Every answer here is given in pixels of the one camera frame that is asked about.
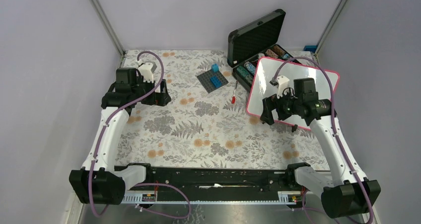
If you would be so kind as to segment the pink framed whiteboard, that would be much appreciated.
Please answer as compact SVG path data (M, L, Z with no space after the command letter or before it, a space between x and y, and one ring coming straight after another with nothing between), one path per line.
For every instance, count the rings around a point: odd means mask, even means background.
M278 93L278 87L270 84L283 60L263 57L259 59L250 95L246 105L246 113L260 117L263 113L263 99ZM289 62L280 70L279 76L289 79L288 87L294 88L293 81L300 78L313 78L320 99L330 99L330 89L323 73L315 67Z

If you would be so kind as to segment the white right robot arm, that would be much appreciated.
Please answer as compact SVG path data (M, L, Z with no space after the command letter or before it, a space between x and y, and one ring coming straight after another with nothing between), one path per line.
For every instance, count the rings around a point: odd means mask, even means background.
M274 124L273 111L279 120L293 115L302 118L316 136L331 172L331 179L314 171L307 163L289 165L285 184L291 190L301 186L320 197L328 217L335 219L369 213L367 223L374 220L373 204L381 188L376 180L369 180L359 168L344 136L339 130L333 99L319 99L313 78L294 80L283 75L271 81L278 86L278 92L264 98L263 123Z

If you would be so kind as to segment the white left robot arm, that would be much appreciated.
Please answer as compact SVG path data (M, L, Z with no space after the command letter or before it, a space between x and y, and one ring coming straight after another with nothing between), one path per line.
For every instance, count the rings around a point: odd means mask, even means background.
M101 99L101 118L92 148L79 170L72 170L69 182L83 204L118 205L135 185L147 190L154 177L142 165L115 170L117 146L124 126L137 103L166 106L171 101L166 80L136 68L116 70L116 80Z

